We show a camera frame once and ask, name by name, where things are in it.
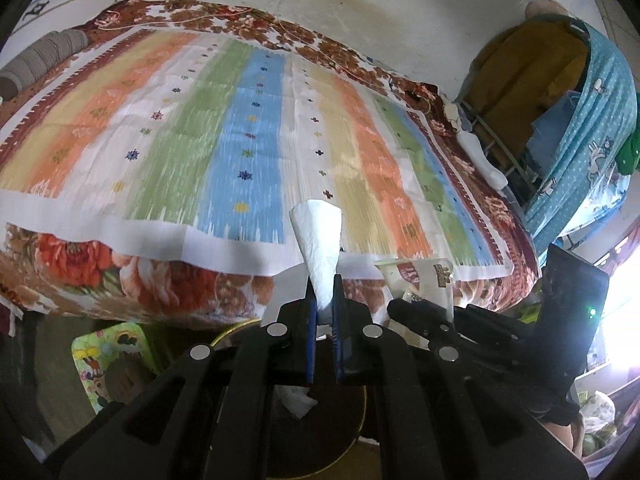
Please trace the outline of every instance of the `tissue packet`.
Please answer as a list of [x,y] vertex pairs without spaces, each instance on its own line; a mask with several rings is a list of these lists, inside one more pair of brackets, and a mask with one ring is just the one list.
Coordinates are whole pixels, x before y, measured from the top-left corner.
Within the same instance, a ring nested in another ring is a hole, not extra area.
[[394,298],[410,303],[429,300],[447,311],[447,321],[453,321],[453,264],[446,258],[405,260],[395,258],[374,262],[382,272]]

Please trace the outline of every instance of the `green stripe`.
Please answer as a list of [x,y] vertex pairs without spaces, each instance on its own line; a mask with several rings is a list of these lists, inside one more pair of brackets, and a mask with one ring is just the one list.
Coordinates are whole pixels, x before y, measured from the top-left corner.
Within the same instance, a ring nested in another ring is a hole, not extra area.
[[423,146],[407,129],[402,119],[393,111],[393,107],[376,95],[374,95],[374,101],[378,113],[386,121],[389,130],[396,134],[396,140],[400,147],[408,153],[424,199],[433,205],[438,222],[440,222],[442,231],[449,243],[452,256],[457,263],[478,265],[478,258],[471,247],[468,233],[451,206],[442,184],[427,163],[423,153]]
[[193,224],[226,109],[254,48],[230,41],[202,70],[187,101],[158,133],[145,158],[130,218]]

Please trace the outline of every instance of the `yellow stripe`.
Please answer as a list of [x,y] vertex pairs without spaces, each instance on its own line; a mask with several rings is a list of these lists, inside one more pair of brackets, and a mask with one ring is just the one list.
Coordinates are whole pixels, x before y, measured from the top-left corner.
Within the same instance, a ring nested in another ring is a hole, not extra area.
[[56,139],[100,90],[109,84],[127,79],[132,66],[146,54],[157,50],[163,43],[175,38],[174,32],[155,32],[116,59],[92,73],[73,91],[69,92],[44,117],[43,121],[31,131],[19,150],[4,165],[0,172],[0,189],[24,189],[31,181],[31,173],[44,156],[53,156]]
[[344,213],[348,239],[355,244],[358,253],[395,253],[380,204],[362,170],[353,121],[344,110],[342,95],[332,85],[330,73],[318,67],[312,67],[310,73],[320,97],[319,108],[326,124],[324,134],[331,148],[330,174]]

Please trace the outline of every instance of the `green cloth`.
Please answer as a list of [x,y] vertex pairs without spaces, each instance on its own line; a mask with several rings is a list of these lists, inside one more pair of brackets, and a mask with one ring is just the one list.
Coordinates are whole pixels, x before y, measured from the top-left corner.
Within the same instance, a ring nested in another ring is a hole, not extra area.
[[[640,93],[636,94],[640,105]],[[629,136],[616,155],[618,173],[630,175],[635,170],[640,170],[640,114],[636,120],[636,130]]]

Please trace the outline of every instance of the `colorful striped blanket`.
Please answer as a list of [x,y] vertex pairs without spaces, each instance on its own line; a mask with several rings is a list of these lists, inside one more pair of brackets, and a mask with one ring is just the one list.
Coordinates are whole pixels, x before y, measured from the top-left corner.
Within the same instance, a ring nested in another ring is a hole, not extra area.
[[302,262],[288,211],[320,198],[342,209],[345,278],[395,256],[449,258],[462,282],[513,273],[474,168],[391,78],[257,43],[140,25],[81,54],[0,130],[0,218],[108,247],[121,282],[124,254],[273,276]]

